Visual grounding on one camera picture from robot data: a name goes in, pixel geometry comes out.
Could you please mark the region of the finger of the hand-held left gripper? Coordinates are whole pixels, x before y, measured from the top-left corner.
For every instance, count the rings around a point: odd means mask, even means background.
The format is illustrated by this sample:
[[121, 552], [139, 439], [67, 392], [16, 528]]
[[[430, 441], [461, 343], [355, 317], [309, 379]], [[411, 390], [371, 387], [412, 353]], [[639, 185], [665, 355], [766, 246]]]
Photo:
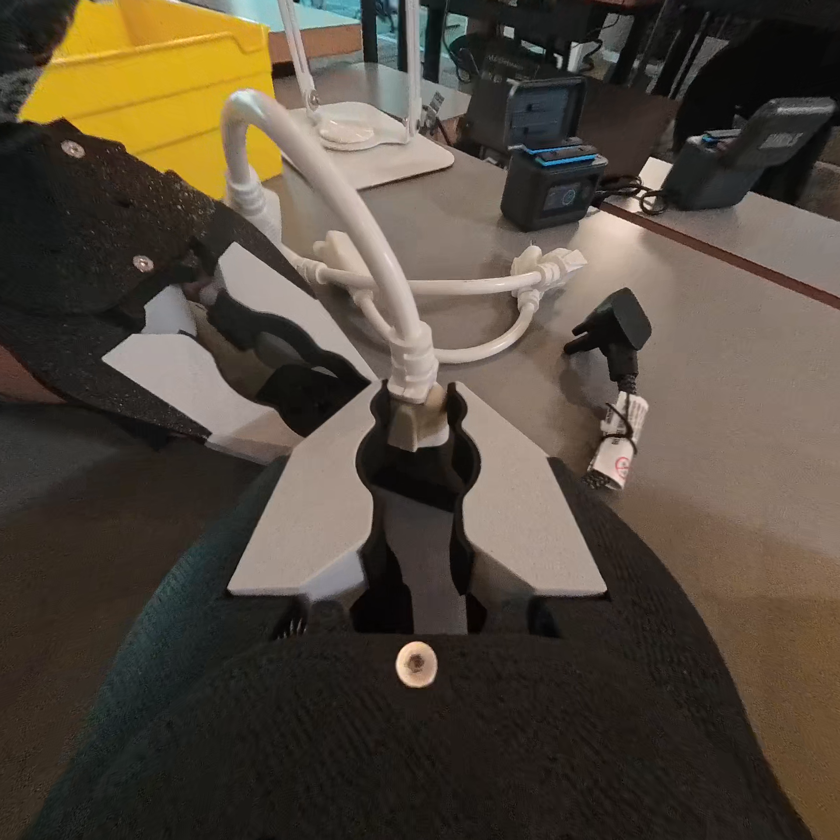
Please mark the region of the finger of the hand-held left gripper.
[[288, 455], [371, 383], [371, 368], [348, 341], [326, 350], [267, 331], [233, 360], [259, 380], [243, 395], [217, 358], [187, 333], [137, 333], [102, 361], [203, 430], [207, 448], [267, 465]]
[[[232, 244], [216, 270], [207, 323], [234, 349], [237, 382], [376, 382], [327, 309], [310, 293]], [[190, 333], [141, 333], [140, 382], [225, 382]]]

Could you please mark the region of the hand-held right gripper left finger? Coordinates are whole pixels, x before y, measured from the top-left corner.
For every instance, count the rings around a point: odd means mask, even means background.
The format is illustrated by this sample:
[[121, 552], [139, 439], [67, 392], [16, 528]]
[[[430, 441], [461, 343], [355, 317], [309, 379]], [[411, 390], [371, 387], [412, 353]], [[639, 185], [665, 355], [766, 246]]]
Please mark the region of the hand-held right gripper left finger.
[[382, 507], [359, 468], [384, 389], [369, 385], [293, 450], [227, 584], [231, 596], [350, 607], [389, 583]]

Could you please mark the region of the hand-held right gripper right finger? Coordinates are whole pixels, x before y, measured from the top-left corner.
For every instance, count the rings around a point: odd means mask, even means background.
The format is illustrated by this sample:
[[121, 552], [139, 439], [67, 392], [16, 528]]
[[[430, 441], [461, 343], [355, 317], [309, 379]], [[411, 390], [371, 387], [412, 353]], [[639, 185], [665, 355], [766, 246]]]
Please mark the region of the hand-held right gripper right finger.
[[540, 446], [461, 382], [448, 385], [454, 496], [449, 567], [468, 632], [507, 606], [596, 599], [607, 586]]

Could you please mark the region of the black angled plug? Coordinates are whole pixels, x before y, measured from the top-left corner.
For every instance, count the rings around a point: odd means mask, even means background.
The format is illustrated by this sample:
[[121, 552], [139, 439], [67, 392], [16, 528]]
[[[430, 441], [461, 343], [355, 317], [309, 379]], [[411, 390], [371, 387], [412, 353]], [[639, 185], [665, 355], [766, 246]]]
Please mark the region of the black angled plug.
[[606, 404], [600, 440], [582, 478], [594, 490], [623, 490], [648, 417], [649, 404], [637, 391], [638, 353], [652, 325], [634, 293], [616, 290], [573, 330], [565, 356], [597, 350], [604, 356], [616, 396]]

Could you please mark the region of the person's left hand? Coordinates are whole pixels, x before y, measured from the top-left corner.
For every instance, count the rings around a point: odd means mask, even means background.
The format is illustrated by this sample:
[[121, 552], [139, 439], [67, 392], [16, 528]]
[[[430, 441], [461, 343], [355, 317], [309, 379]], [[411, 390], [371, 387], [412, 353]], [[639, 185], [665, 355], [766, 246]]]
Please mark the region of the person's left hand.
[[1, 347], [1, 398], [4, 402], [64, 405], [59, 395], [42, 385], [6, 349]]

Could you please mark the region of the yellow plastic bin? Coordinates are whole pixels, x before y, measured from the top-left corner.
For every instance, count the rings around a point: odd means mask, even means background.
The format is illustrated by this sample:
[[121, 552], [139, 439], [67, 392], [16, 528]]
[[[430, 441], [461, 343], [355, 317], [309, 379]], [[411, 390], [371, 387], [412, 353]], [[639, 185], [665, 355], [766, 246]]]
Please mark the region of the yellow plastic bin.
[[221, 114], [241, 89], [274, 96], [267, 26], [189, 3], [79, 2], [20, 117], [66, 119], [219, 200]]

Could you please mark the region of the white board stand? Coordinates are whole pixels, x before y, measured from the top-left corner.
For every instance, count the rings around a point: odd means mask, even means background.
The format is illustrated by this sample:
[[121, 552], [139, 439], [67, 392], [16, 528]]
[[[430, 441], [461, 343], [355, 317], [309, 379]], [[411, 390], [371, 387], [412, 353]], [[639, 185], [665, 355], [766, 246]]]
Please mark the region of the white board stand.
[[419, 2], [406, 2], [408, 111], [398, 121], [362, 101], [324, 104], [310, 72], [297, 12], [291, 1], [279, 1], [303, 107], [291, 111], [299, 129], [328, 156], [358, 191], [440, 172], [455, 162], [442, 146], [421, 134], [427, 111], [422, 99], [419, 49]]

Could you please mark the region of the black battery charging case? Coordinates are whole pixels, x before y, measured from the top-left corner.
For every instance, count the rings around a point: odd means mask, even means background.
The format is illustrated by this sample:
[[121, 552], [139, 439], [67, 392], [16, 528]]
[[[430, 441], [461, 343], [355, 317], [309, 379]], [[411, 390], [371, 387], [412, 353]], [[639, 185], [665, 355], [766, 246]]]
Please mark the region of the black battery charging case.
[[507, 180], [500, 211], [524, 232], [581, 220], [592, 205], [607, 159], [577, 130], [585, 104], [581, 76], [519, 81], [507, 100]]

